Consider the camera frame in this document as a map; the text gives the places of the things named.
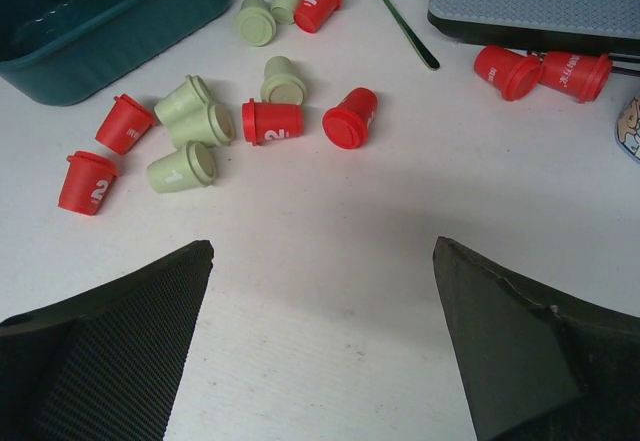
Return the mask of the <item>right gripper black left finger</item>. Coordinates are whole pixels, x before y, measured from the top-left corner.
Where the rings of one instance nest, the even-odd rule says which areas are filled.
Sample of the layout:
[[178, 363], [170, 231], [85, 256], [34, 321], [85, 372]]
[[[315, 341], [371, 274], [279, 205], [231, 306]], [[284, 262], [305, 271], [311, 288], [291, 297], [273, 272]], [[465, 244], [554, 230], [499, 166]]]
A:
[[2, 321], [2, 439], [163, 439], [213, 258], [194, 241]]

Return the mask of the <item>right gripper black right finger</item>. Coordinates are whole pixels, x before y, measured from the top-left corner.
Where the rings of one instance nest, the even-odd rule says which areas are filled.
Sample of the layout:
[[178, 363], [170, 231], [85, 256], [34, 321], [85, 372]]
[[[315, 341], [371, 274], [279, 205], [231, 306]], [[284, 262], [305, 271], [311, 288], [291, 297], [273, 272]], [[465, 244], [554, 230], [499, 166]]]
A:
[[479, 440], [636, 440], [639, 320], [437, 239], [433, 268]]

